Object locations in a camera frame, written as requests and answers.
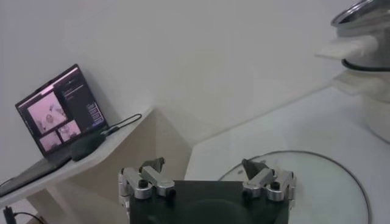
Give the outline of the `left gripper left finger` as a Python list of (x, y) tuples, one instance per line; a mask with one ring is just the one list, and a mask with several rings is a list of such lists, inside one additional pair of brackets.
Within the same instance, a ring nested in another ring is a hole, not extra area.
[(139, 200), (151, 198), (155, 189), (158, 196), (173, 198), (176, 196), (175, 182), (161, 174), (165, 159), (148, 160), (135, 169), (122, 168), (118, 172), (118, 194), (120, 200), (130, 200), (134, 196)]

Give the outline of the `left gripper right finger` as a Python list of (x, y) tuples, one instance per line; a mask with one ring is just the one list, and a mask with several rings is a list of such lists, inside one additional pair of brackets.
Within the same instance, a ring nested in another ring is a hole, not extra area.
[(274, 202), (296, 199), (296, 176), (292, 171), (276, 171), (265, 162), (241, 161), (248, 180), (243, 182), (242, 196), (249, 202), (254, 198), (265, 197)]

